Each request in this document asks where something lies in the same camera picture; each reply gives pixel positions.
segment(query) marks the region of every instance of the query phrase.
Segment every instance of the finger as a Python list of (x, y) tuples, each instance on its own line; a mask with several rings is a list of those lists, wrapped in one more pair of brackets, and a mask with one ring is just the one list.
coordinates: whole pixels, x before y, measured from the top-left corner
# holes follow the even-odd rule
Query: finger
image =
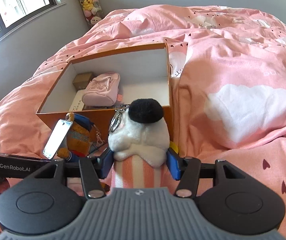
[(10, 184), (7, 180), (3, 181), (0, 183), (0, 194), (3, 192), (3, 191), (6, 191), (8, 188), (10, 187)]

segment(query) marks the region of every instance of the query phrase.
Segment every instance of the bed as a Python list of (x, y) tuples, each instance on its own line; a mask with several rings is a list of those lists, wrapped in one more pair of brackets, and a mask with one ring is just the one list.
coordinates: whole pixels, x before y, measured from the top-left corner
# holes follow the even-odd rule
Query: bed
[[(51, 130), (36, 116), (73, 58), (165, 42), (180, 155), (225, 159), (286, 204), (286, 25), (254, 9), (154, 5), (116, 10), (45, 60), (0, 101), (0, 152), (40, 156)], [(177, 182), (164, 171), (164, 186)], [(198, 193), (211, 186), (201, 181)], [(279, 229), (286, 237), (286, 215)]]

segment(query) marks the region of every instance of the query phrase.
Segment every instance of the gray ribbed panel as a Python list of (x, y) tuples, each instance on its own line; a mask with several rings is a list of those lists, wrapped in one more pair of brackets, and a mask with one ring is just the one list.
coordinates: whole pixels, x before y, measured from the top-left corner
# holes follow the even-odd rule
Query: gray ribbed panel
[(222, 231), (205, 220), (191, 199), (172, 196), (167, 188), (114, 188), (110, 196), (88, 200), (68, 226), (43, 236), (3, 232), (0, 240), (285, 240), (276, 230), (258, 236)]

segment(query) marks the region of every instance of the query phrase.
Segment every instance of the window sill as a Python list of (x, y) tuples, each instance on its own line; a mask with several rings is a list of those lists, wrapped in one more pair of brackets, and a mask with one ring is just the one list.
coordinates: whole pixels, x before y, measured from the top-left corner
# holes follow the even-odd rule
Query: window sill
[(65, 5), (65, 4), (66, 4), (66, 2), (60, 3), (60, 4), (58, 4), (58, 5), (54, 5), (53, 7), (48, 8), (47, 10), (44, 10), (44, 11), (40, 12), (39, 14), (37, 14), (37, 15), (35, 15), (35, 16), (29, 18), (29, 19), (26, 20), (25, 22), (21, 23), (20, 25), (18, 25), (18, 26), (15, 27), (15, 28), (13, 28), (13, 29), (12, 29), (11, 31), (9, 31), (8, 33), (4, 34), (4, 35), (0, 38), (0, 42), (3, 41), (6, 37), (8, 37), (9, 35), (11, 35), (12, 33), (14, 33), (14, 32), (15, 32), (16, 30), (18, 30), (19, 28), (21, 28), (22, 26), (28, 24), (29, 22), (33, 21), (34, 19), (36, 19), (36, 18), (38, 18), (38, 17), (40, 17), (40, 16), (42, 16), (42, 15), (44, 15), (44, 14), (46, 14), (46, 13), (52, 11), (52, 10), (55, 10), (56, 8), (58, 8), (58, 7), (62, 6), (62, 5)]

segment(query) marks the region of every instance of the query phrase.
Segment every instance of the smartphone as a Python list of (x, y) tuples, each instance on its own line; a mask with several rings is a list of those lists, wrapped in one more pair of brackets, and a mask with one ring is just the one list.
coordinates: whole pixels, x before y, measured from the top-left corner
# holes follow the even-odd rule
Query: smartphone
[(73, 122), (60, 119), (54, 127), (47, 144), (44, 147), (43, 155), (52, 159), (58, 151), (64, 137), (70, 130)]

